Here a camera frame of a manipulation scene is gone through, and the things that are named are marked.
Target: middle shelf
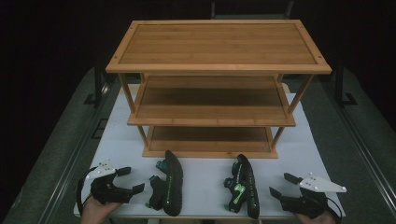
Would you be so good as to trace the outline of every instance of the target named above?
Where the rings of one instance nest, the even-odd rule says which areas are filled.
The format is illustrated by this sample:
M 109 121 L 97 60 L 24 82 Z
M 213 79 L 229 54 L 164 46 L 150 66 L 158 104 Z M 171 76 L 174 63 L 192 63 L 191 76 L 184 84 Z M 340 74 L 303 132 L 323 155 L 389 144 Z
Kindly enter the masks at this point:
M 277 75 L 145 75 L 128 125 L 292 127 L 293 115 Z

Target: top shelf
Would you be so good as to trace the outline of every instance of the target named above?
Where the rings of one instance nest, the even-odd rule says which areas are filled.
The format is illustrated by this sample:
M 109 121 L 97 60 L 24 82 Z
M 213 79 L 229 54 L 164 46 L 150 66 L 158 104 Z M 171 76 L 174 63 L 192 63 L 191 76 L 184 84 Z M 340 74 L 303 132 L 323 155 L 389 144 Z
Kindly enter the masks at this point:
M 330 74 L 297 20 L 133 21 L 108 73 Z

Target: gray floor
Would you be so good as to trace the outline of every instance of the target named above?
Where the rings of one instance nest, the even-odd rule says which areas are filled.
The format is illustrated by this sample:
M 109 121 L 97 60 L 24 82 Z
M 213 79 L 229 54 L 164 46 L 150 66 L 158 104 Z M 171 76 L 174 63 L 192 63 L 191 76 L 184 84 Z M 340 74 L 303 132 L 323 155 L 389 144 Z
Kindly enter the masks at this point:
M 291 92 L 296 92 L 301 81 L 299 76 L 284 77 Z M 76 185 L 89 169 L 99 144 L 99 139 L 92 138 L 95 129 L 101 121 L 105 124 L 103 119 L 110 115 L 120 90 L 117 79 L 115 83 L 107 83 L 102 103 L 94 108 L 84 105 L 87 96 L 94 93 L 93 83 L 93 71 L 90 71 L 76 89 L 5 224 L 79 223 L 72 212 Z M 302 104 L 329 176 L 333 182 L 348 188 L 347 193 L 338 194 L 346 211 L 343 223 L 396 223 L 394 209 L 389 209 L 386 192 L 380 188 L 384 183 L 389 183 L 391 188 L 396 184 L 393 168 L 396 133 L 361 90 L 353 74 L 346 70 L 344 90 L 352 93 L 357 105 L 339 107 L 332 97 L 332 85 L 333 81 L 314 78 Z M 115 223 L 147 221 L 116 219 Z

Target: white table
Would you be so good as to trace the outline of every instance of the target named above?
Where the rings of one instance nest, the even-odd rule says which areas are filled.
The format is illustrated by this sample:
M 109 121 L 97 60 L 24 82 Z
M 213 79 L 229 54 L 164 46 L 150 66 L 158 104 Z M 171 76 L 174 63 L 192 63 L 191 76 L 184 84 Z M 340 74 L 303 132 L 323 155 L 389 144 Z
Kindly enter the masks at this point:
M 289 101 L 293 93 L 288 93 Z M 145 190 L 136 194 L 129 203 L 113 212 L 113 217 L 125 218 L 169 218 L 163 210 L 147 208 L 145 203 L 152 195 L 149 178 L 166 176 L 155 167 L 157 161 L 164 158 L 142 157 L 144 143 L 135 126 L 128 126 L 126 121 L 130 108 L 123 93 L 120 93 L 107 122 L 104 134 L 92 160 L 92 165 L 110 159 L 117 169 L 131 166 L 129 175 L 116 177 L 114 185 L 130 189 L 145 183 Z M 284 173 L 306 177 L 309 173 L 329 179 L 326 168 L 318 153 L 303 108 L 299 103 L 293 113 L 297 126 L 286 128 L 276 145 L 278 159 L 249 159 L 253 168 L 256 188 L 260 200 L 259 219 L 292 218 L 293 214 L 282 210 L 279 200 L 271 196 L 269 187 L 280 191 L 285 196 L 299 197 L 299 187 L 284 179 Z M 244 203 L 238 214 L 224 209 L 224 204 L 231 200 L 231 193 L 224 188 L 223 181 L 233 177 L 231 170 L 236 159 L 192 159 L 178 158 L 184 172 L 183 206 L 178 217 L 172 218 L 249 218 Z M 86 181 L 82 198 L 89 194 L 91 181 Z M 326 193 L 342 209 L 336 193 Z M 75 206 L 74 214 L 78 216 Z

